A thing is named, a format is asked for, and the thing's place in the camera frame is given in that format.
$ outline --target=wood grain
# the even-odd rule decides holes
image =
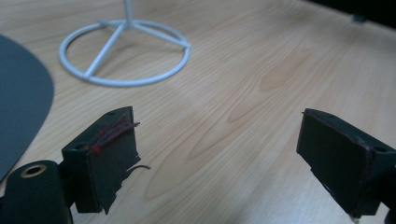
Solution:
[[[292,0],[136,0],[139,19],[177,28],[192,43],[174,77],[141,88],[106,88],[68,75],[61,41],[98,19],[123,17],[119,0],[4,0],[0,30],[32,51],[55,84],[49,116],[18,162],[60,162],[60,149],[109,110],[132,105],[138,151],[150,171],[123,182],[106,216],[83,223],[351,223],[296,154],[305,108],[347,120],[396,147],[396,32],[358,25]],[[75,41],[80,68],[111,34]],[[98,72],[148,77],[181,51],[125,33]],[[383,223],[388,209],[361,223]]]

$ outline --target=circular base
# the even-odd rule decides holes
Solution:
[[[125,24],[126,20],[117,20],[117,21],[107,21],[106,24],[103,24],[101,22],[98,22],[96,24],[88,25],[85,27],[82,27],[72,34],[68,35],[64,41],[62,42],[61,46],[59,47],[59,58],[61,61],[61,64],[64,66],[64,68],[70,72],[72,75],[79,77],[81,79],[84,79],[88,82],[99,84],[99,85],[104,85],[104,86],[114,86],[114,87],[137,87],[137,86],[144,86],[148,84],[152,84],[155,82],[162,81],[175,73],[177,73],[187,62],[190,56],[190,44],[188,43],[187,39],[177,30],[173,29],[172,27],[169,27],[167,25],[154,22],[154,21],[141,21],[141,20],[133,20],[132,21],[132,28],[138,29],[138,30],[145,30],[145,29],[150,29],[154,28],[155,30],[158,31],[163,31],[161,35],[158,34],[151,34],[150,35],[155,35],[159,38],[162,38],[164,40],[168,40],[169,34],[172,35],[170,39],[173,39],[173,37],[176,39],[177,42],[179,42],[180,46],[183,46],[184,48],[184,55],[181,59],[181,61],[171,70],[156,75],[154,77],[148,77],[148,78],[142,78],[142,79],[135,79],[135,80],[114,80],[114,79],[109,79],[109,78],[103,78],[103,77],[95,77],[95,76],[87,76],[85,75],[84,72],[78,70],[73,64],[71,64],[66,56],[66,50],[70,43],[79,37],[80,35],[84,35],[88,32],[91,32],[93,30],[97,29],[102,29],[107,27],[109,24],[110,25],[122,25]]]

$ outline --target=wooden table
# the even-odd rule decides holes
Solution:
[[[136,0],[137,18],[169,24],[192,43],[186,67],[132,89],[69,76],[58,61],[64,37],[122,13],[116,0],[0,3],[0,31],[48,67],[56,90],[17,167],[60,162],[61,148],[109,110],[132,105],[141,122],[139,164],[152,169],[123,182],[108,216],[72,207],[77,224],[351,223],[295,152],[301,112],[332,113],[396,147],[394,30],[295,0]],[[88,66],[109,34],[74,42],[72,63]],[[124,34],[98,76],[146,77],[179,57],[171,45]],[[361,223],[383,223],[387,212],[381,205]]]

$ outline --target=round hole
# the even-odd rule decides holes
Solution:
[[[46,165],[37,164],[29,166],[21,173],[22,178],[30,178],[33,176],[41,175],[47,169]]]

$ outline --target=white metal stand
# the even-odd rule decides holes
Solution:
[[[178,72],[184,64],[186,64],[187,60],[190,56],[190,48],[191,44],[187,41],[187,39],[177,30],[169,27],[167,25],[155,22],[155,21],[141,21],[141,20],[134,20],[132,16],[132,6],[130,0],[123,0],[124,7],[125,7],[125,20],[114,20],[114,21],[99,21],[96,24],[88,25],[82,27],[72,34],[68,35],[64,41],[62,42],[61,46],[59,47],[59,58],[61,64],[64,68],[70,72],[72,75],[82,78],[88,82],[92,82],[99,85],[105,86],[116,86],[116,87],[136,87],[136,86],[143,86],[148,85],[154,82],[158,82],[164,80],[176,72]],[[70,43],[79,37],[80,35],[84,35],[88,32],[93,30],[106,28],[107,26],[117,27],[116,31],[113,35],[107,40],[103,48],[100,50],[98,55],[92,61],[91,65],[85,72],[78,70],[75,66],[73,66],[67,59],[66,50]],[[110,50],[111,46],[120,36],[120,34],[129,29],[136,29],[143,33],[156,36],[162,40],[168,41],[170,43],[176,44],[181,46],[184,49],[184,55],[181,61],[171,70],[159,74],[155,77],[143,78],[143,79],[136,79],[136,80],[114,80],[108,79],[103,77],[96,77],[94,72],[96,71],[98,65],[102,62],[105,58],[107,52]]]

